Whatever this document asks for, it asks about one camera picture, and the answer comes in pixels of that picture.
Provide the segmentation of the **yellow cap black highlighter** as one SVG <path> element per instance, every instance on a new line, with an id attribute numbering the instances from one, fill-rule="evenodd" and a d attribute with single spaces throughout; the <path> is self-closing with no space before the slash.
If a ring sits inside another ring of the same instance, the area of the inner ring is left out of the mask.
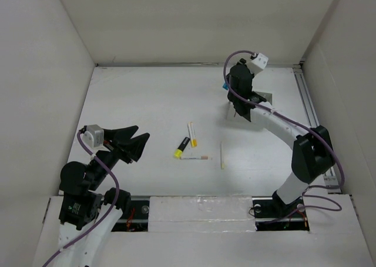
<path id="1" fill-rule="evenodd" d="M 190 138 L 189 137 L 185 137 L 182 140 L 182 142 L 180 143 L 180 145 L 177 147 L 177 149 L 175 150 L 173 156 L 175 158 L 179 159 L 182 156 L 182 154 L 183 154 L 184 150 L 186 149 L 186 147 L 188 146 L 189 142 L 190 142 Z"/>

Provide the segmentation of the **white pen brown tip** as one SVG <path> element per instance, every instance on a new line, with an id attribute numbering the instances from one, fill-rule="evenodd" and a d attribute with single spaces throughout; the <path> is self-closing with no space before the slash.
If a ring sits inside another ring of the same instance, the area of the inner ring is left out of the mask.
<path id="1" fill-rule="evenodd" d="M 212 158 L 209 156 L 181 156 L 180 160 L 211 160 Z"/>

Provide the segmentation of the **thin white yellow pencil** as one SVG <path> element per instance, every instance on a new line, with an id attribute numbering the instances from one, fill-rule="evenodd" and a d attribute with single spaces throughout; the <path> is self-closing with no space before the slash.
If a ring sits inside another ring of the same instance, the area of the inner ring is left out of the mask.
<path id="1" fill-rule="evenodd" d="M 220 143 L 220 167 L 221 170 L 224 169 L 224 150 L 223 150 L 223 142 Z"/>

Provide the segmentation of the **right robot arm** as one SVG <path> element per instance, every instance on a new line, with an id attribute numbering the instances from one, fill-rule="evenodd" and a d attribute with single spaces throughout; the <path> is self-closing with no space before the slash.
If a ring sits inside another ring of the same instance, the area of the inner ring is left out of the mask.
<path id="1" fill-rule="evenodd" d="M 291 174 L 264 203 L 253 203 L 252 211 L 259 219 L 282 220 L 302 210 L 301 197 L 311 184 L 335 165 L 328 130 L 323 126 L 310 128 L 278 114 L 265 97 L 253 89 L 257 59 L 241 58 L 224 70 L 229 87 L 227 99 L 235 112 L 245 120 L 268 130 L 292 150 Z"/>

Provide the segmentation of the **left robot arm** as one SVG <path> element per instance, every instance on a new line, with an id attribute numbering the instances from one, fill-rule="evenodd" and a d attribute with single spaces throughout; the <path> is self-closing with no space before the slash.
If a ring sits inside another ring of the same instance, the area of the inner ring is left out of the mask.
<path id="1" fill-rule="evenodd" d="M 71 161 L 61 169 L 58 250 L 44 266 L 94 266 L 112 231 L 147 230 L 150 199 L 122 190 L 112 172 L 119 161 L 140 159 L 150 135 L 136 135 L 138 129 L 85 125 L 78 130 L 90 162 Z"/>

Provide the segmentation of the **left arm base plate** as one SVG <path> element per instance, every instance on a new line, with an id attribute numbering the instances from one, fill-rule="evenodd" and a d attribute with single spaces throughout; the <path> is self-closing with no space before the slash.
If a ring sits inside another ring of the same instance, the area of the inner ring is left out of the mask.
<path id="1" fill-rule="evenodd" d="M 112 232 L 147 232 L 150 197 L 133 196 L 130 209 L 115 223 Z"/>

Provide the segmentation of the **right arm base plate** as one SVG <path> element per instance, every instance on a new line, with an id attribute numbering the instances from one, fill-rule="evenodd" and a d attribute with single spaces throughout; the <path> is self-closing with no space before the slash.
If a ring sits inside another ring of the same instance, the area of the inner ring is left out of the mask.
<path id="1" fill-rule="evenodd" d="M 305 211 L 292 213 L 298 206 L 303 206 L 303 200 L 297 199 L 290 205 L 274 203 L 271 197 L 252 198 L 248 214 L 255 219 L 256 231 L 309 231 Z"/>

